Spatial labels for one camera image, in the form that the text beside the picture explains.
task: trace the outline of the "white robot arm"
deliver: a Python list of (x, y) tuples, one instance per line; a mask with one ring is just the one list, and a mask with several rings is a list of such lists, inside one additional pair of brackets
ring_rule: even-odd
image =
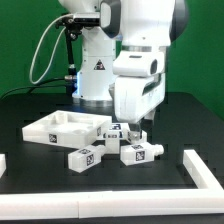
[[(79, 23), (90, 18), (99, 19), (101, 0), (59, 0), (60, 4)], [(78, 72), (77, 90), (73, 93), (74, 102), (86, 106), (111, 106), (109, 86), (116, 76), (112, 72), (115, 59), (115, 40), (110, 39), (98, 26), (84, 26), (82, 33), (82, 66)]]
[[(164, 99), (166, 48), (171, 44), (170, 34), (177, 31), (174, 40), (186, 25), (185, 2), (104, 0), (100, 11), (105, 33), (123, 38), (122, 51), (113, 64), (118, 75), (115, 114), (118, 120), (135, 124), (150, 117)], [(174, 22), (178, 13), (182, 17)]]

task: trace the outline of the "black label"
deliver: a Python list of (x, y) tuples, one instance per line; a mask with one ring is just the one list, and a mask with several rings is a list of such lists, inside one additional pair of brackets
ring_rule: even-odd
[(121, 124), (112, 124), (110, 130), (121, 130)]
[(82, 150), (80, 150), (79, 151), (79, 153), (81, 153), (81, 154), (88, 154), (88, 153), (90, 153), (91, 151), (90, 150), (88, 150), (88, 149), (82, 149)]
[(105, 67), (101, 60), (99, 60), (94, 68), (94, 70), (105, 70)]
[(145, 160), (145, 151), (136, 152), (136, 161)]
[(100, 136), (101, 135), (101, 127), (99, 127), (98, 129), (97, 129), (97, 136)]
[(52, 143), (57, 143), (57, 135), (49, 134), (49, 141)]
[(141, 145), (133, 145), (132, 148), (135, 150), (143, 149), (143, 147)]
[(108, 138), (117, 138), (117, 135), (116, 134), (111, 134), (111, 135), (108, 135)]
[(87, 163), (87, 166), (89, 166), (89, 165), (94, 163), (94, 156), (93, 156), (93, 154), (86, 157), (86, 163)]

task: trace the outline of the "white tray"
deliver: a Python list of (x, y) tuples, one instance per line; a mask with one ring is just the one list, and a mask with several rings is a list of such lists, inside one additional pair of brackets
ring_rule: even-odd
[(80, 149), (95, 142), (111, 123), (110, 116), (56, 111), (24, 127), (23, 140)]

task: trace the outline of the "white edge strip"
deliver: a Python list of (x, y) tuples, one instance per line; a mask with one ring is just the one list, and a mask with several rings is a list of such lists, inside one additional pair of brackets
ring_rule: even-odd
[(209, 188), (0, 195), (0, 220), (209, 213), (224, 213), (223, 190)]
[(5, 155), (0, 154), (0, 178), (2, 177), (5, 170), (6, 170)]
[(199, 189), (223, 190), (195, 150), (184, 150), (183, 164)]

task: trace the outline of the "black table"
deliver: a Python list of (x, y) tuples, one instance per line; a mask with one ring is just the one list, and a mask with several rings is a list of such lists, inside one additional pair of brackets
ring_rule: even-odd
[[(165, 148), (154, 162), (126, 167), (119, 155), (105, 155), (81, 174), (68, 169), (67, 156), (75, 149), (22, 139), (22, 127), (56, 110), (111, 115), (116, 122), (112, 107), (80, 107), (64, 94), (19, 94), (0, 101), (0, 153), (7, 157), (0, 194), (196, 188), (182, 165), (184, 149), (195, 149), (224, 186), (224, 122), (190, 94), (168, 93), (154, 124), (143, 122), (148, 141)], [(224, 214), (4, 223), (224, 223)]]

